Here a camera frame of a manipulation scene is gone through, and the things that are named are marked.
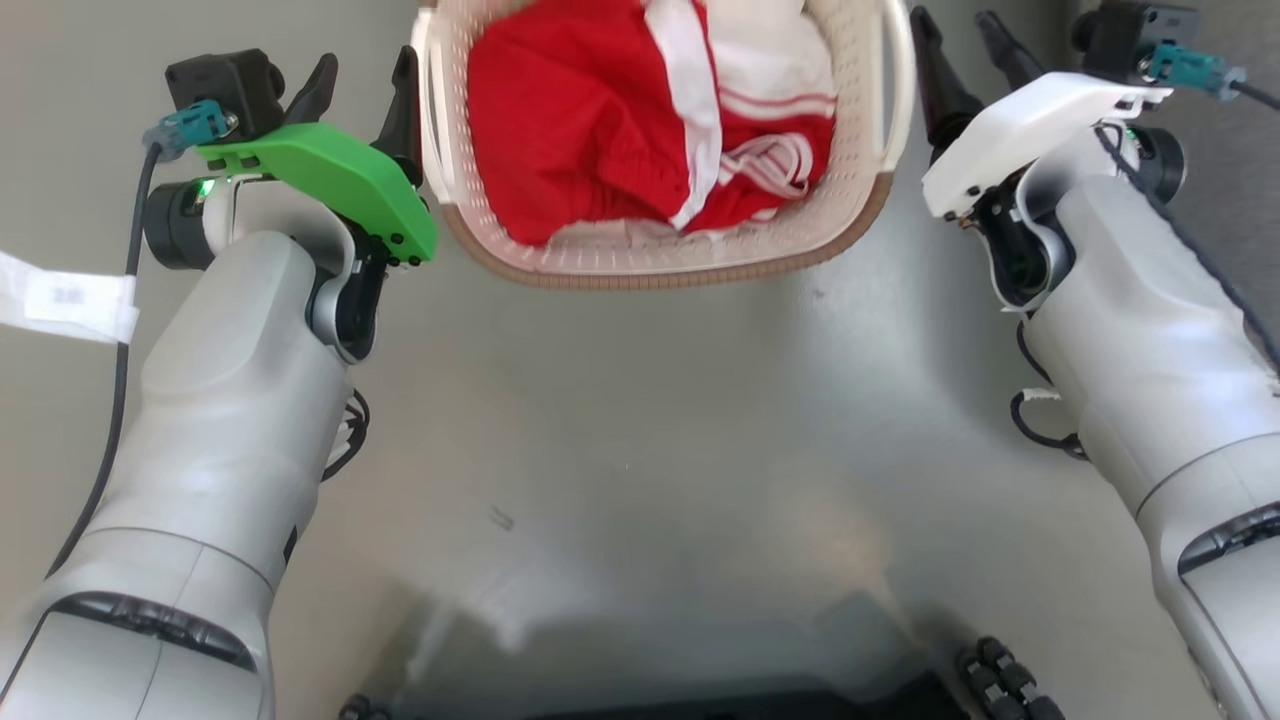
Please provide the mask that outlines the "white perforated plastic laundry basket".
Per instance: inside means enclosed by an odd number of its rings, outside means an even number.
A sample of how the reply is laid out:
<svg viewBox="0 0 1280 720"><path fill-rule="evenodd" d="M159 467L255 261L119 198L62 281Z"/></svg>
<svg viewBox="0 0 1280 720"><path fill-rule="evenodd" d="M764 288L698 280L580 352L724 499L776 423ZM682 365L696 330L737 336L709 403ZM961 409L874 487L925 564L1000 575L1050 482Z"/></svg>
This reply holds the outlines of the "white perforated plastic laundry basket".
<svg viewBox="0 0 1280 720"><path fill-rule="evenodd" d="M835 60L837 126L812 193L776 219L722 234L652 223L575 225L544 247L513 241L493 214L474 158L467 56L477 36L527 0L419 0L425 192L442 232L515 283L550 290L664 290L751 281L837 258L881 215L916 105L911 0L806 0Z"/></svg>

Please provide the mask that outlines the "red garment with white stripe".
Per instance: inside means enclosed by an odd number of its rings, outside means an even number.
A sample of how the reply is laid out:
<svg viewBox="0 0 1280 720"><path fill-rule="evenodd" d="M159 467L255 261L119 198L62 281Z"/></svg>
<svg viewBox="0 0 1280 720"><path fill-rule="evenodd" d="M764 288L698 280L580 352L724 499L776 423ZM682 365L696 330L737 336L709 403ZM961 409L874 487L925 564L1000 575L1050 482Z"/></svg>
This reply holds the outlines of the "red garment with white stripe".
<svg viewBox="0 0 1280 720"><path fill-rule="evenodd" d="M768 222L826 173L837 124L726 111L705 0L532 0L474 42L467 111L490 209L534 247L584 223Z"/></svg>

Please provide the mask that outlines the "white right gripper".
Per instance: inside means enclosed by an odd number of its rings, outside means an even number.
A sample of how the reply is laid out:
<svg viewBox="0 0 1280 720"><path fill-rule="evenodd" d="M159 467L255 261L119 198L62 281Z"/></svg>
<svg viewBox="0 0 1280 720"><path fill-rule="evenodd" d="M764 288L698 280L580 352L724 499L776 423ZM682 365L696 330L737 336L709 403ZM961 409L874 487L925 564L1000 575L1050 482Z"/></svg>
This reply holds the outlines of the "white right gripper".
<svg viewBox="0 0 1280 720"><path fill-rule="evenodd" d="M983 10L975 14L975 27L992 64L1014 91L986 108L947 59L931 13L914 6L909 19L934 161L922 188L934 218L965 217L984 191L1073 135L1102 120L1137 118L1147 104L1158 106L1172 94L1170 87L1117 85L1079 73L1046 74L998 15Z"/></svg>

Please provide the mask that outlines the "white garment with red stripes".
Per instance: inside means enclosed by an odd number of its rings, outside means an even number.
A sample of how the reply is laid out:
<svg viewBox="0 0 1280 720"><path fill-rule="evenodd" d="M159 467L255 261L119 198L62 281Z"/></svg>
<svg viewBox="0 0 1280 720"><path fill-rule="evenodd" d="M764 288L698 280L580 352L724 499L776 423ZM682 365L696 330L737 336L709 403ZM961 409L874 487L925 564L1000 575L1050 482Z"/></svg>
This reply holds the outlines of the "white garment with red stripes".
<svg viewBox="0 0 1280 720"><path fill-rule="evenodd" d="M832 119L833 61L805 0L705 0L721 106L741 118Z"/></svg>

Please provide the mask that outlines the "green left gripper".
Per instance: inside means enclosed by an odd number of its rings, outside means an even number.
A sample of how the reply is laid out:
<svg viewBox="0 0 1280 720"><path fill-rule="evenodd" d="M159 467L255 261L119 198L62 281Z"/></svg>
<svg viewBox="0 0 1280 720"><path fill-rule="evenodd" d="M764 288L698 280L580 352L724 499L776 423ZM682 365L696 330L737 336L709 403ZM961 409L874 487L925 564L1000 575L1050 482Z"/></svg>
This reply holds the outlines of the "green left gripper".
<svg viewBox="0 0 1280 720"><path fill-rule="evenodd" d="M402 46L390 76L390 106L372 146L320 122L332 105L339 61L325 53L285 110L284 127L197 152L227 174L271 176L384 242L411 265L429 263L438 228L419 193L424 183L419 56Z"/></svg>

